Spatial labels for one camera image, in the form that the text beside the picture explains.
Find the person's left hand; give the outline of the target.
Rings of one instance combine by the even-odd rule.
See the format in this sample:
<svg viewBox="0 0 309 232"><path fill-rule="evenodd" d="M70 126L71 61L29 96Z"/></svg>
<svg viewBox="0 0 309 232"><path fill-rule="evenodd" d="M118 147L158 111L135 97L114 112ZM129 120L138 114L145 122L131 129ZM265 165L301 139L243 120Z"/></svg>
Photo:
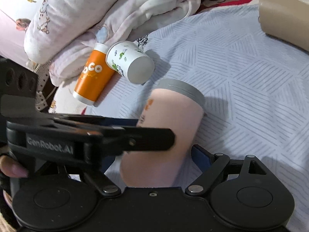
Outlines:
<svg viewBox="0 0 309 232"><path fill-rule="evenodd" d="M26 178L28 171L8 154L1 154L1 212L12 206L10 200L10 178Z"/></svg>

